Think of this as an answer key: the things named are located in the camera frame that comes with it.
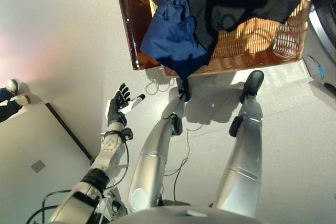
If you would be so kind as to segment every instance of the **white floor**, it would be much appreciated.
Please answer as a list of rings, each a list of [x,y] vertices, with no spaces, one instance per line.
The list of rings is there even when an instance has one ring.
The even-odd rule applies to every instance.
[[[132,70],[118,0],[0,2],[1,84],[13,77],[26,82],[35,94],[33,101],[50,102],[93,155],[99,151],[99,133],[106,129],[104,103],[116,88],[125,82],[133,96],[146,95],[127,115],[134,139],[129,142],[130,169],[120,185],[126,201],[138,153],[169,98],[176,95],[176,83],[164,79],[158,68]],[[305,53],[321,51],[316,43],[306,45]],[[262,70],[258,218],[271,223],[336,223],[335,103],[331,108],[312,90],[302,62]],[[250,72],[191,79],[184,132],[172,138],[166,167],[180,165],[188,134],[191,153],[177,182],[177,200],[200,206],[212,202],[234,145],[228,128],[240,108],[240,82]],[[166,199],[173,198],[173,180],[164,179]]]
[[[272,223],[334,223],[335,110],[315,97],[302,62],[262,70],[265,80],[257,99],[264,113],[258,217]],[[191,79],[192,99],[185,108],[184,132],[172,138],[166,166],[166,170],[179,167],[187,154],[188,134],[191,153],[177,182],[178,200],[208,206],[214,199],[235,141],[228,128],[240,109],[239,82],[250,71]],[[167,88],[168,84],[160,85],[160,90]],[[129,173],[119,187],[124,197],[149,125],[158,120],[174,91],[147,95],[147,101],[128,116],[135,138],[129,142]],[[173,198],[174,178],[164,178],[166,199]]]

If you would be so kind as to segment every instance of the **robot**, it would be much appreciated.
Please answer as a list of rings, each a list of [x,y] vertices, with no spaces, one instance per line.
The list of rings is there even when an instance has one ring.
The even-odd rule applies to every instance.
[[[130,100],[130,92],[122,84],[107,104],[108,131],[101,133],[100,153],[87,174],[57,206],[48,223],[261,223],[255,215],[261,181],[263,117],[256,96],[263,79],[263,72],[255,70],[245,82],[240,97],[242,108],[229,129],[236,144],[211,207],[179,205],[175,201],[164,203],[160,197],[170,138],[182,133],[184,103],[190,99],[186,80],[177,82],[179,96],[167,105],[143,145],[130,184],[129,215],[117,189],[124,176],[107,187],[122,168],[127,171],[128,164],[120,165],[120,159],[125,150],[128,155],[127,140],[133,138],[133,133],[126,128],[125,115],[145,98],[141,94]]]

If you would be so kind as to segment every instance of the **blue cloth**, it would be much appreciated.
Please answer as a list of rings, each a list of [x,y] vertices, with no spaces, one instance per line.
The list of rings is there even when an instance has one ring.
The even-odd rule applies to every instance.
[[[143,37],[140,50],[164,66],[174,69],[182,80],[209,63],[204,47],[195,37],[195,20],[187,0],[163,0]]]
[[[0,102],[10,100],[14,95],[10,93],[6,88],[1,88],[0,89]]]

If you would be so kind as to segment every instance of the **wicker basket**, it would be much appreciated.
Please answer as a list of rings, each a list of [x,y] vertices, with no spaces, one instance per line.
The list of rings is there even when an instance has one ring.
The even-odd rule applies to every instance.
[[[154,15],[156,4],[150,0]],[[218,43],[208,66],[200,67],[192,75],[258,68],[294,62],[302,59],[308,28],[310,0],[301,0],[285,24],[252,18],[228,33],[220,31]],[[166,77],[177,73],[163,67]]]

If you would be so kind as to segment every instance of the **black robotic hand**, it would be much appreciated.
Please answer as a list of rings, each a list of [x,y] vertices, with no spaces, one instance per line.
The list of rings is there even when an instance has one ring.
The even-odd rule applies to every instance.
[[[113,122],[119,122],[126,126],[127,120],[125,118],[125,114],[130,112],[136,105],[145,99],[145,95],[141,94],[131,100],[129,98],[130,92],[128,92],[128,90],[129,88],[126,87],[125,83],[123,83],[116,91],[114,98],[108,101],[106,106],[108,126],[110,126]]]

